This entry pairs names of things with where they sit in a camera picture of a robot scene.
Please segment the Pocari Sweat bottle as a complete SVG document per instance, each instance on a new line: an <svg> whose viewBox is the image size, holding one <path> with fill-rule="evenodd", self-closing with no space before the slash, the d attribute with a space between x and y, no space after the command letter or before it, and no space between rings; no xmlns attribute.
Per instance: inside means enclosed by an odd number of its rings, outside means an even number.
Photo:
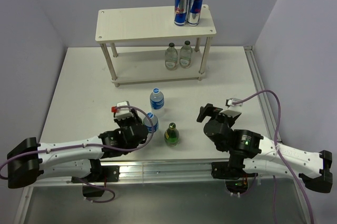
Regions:
<svg viewBox="0 0 337 224"><path fill-rule="evenodd" d="M164 94L159 88L154 88L150 94L150 105L152 113L157 117L162 117L164 115Z"/></svg>
<svg viewBox="0 0 337 224"><path fill-rule="evenodd" d="M143 124L147 127L148 133L155 133L158 130L158 117L152 112L147 113L143 119Z"/></svg>

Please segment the Chang soda water bottle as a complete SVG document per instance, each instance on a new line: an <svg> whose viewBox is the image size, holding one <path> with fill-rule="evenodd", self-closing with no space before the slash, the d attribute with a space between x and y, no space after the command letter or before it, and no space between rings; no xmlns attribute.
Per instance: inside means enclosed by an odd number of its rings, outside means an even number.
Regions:
<svg viewBox="0 0 337 224"><path fill-rule="evenodd" d="M183 68L188 68L191 65L191 60L192 60L192 53L193 50L191 48L191 43L189 40L186 40L184 42L184 45L182 46L180 50L180 60L179 63L181 67Z"/></svg>
<svg viewBox="0 0 337 224"><path fill-rule="evenodd" d="M168 70L175 70L177 67L178 53L174 43L169 43L165 51L165 67Z"/></svg>

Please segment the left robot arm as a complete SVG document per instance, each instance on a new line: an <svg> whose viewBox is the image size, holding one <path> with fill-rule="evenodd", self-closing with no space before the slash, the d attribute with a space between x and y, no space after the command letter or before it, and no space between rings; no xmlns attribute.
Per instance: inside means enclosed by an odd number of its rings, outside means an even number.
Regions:
<svg viewBox="0 0 337 224"><path fill-rule="evenodd" d="M92 138L62 144L38 143L26 138L7 154L7 185L10 189L32 185L50 177L79 177L98 181L100 160L126 155L146 142L148 128L135 109L114 113L118 128Z"/></svg>

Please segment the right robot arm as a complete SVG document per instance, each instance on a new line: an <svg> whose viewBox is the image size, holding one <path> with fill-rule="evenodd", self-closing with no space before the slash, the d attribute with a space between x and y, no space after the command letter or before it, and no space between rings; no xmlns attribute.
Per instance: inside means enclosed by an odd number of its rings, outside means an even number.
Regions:
<svg viewBox="0 0 337 224"><path fill-rule="evenodd" d="M240 115L241 111L234 106L222 109L206 104L200 108L196 121L201 123L209 117L203 128L205 136L216 150L230 155L227 161L211 164L214 179L236 180L255 175L292 177L300 179L309 190L331 192L331 152L298 150L247 129L232 129Z"/></svg>

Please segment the white two-tier shelf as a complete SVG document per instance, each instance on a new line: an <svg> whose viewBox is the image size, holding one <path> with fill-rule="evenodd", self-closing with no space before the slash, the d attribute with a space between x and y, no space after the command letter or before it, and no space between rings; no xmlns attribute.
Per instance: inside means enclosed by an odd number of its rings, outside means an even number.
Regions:
<svg viewBox="0 0 337 224"><path fill-rule="evenodd" d="M173 6L101 9L98 12L95 40L105 57L115 87L126 84L197 79L205 77L212 38L216 35L209 6L201 9L197 26L173 23ZM163 40L171 42L196 39L193 57L196 62L188 69L167 70L161 55L164 49L150 48L123 54L119 59L116 43Z"/></svg>

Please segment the blue silver can right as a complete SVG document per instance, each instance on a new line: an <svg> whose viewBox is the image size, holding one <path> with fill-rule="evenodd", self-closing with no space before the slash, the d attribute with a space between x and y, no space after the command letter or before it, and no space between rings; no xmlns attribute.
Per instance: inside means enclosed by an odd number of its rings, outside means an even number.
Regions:
<svg viewBox="0 0 337 224"><path fill-rule="evenodd" d="M196 26L200 21L203 0L189 0L187 23Z"/></svg>

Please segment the blue silver can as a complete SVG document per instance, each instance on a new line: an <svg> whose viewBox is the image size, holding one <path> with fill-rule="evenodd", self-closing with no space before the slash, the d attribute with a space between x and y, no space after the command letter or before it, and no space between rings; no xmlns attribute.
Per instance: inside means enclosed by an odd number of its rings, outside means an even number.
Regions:
<svg viewBox="0 0 337 224"><path fill-rule="evenodd" d="M174 1L174 24L184 26L186 23L187 8L189 0Z"/></svg>
<svg viewBox="0 0 337 224"><path fill-rule="evenodd" d="M196 26L200 21L203 0L189 0L187 23Z"/></svg>

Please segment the blue silver can left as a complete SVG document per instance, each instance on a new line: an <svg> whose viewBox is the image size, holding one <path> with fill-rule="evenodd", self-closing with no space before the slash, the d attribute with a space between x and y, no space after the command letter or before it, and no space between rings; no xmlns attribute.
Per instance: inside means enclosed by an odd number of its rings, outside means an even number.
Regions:
<svg viewBox="0 0 337 224"><path fill-rule="evenodd" d="M187 8L189 0L174 1L174 24L184 26L186 23Z"/></svg>

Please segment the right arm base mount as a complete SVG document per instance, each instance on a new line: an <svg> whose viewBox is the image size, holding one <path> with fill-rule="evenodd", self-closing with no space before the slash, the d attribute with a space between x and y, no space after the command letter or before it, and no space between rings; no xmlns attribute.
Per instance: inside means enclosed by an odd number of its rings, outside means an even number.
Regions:
<svg viewBox="0 0 337 224"><path fill-rule="evenodd" d="M241 198L253 189L256 184L257 173L230 169L228 164L228 161L212 162L211 176L213 179L225 181L225 190L231 197Z"/></svg>

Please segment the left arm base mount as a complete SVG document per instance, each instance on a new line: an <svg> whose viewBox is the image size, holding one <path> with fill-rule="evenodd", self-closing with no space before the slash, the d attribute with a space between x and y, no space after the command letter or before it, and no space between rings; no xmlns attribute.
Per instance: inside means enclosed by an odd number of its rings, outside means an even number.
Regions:
<svg viewBox="0 0 337 224"><path fill-rule="evenodd" d="M103 166L85 178L72 177L71 183L82 184L82 195L85 200L91 203L108 203L115 199L116 193L108 188L107 183L118 182L119 175L119 166ZM105 192L109 192L111 197L100 199Z"/></svg>

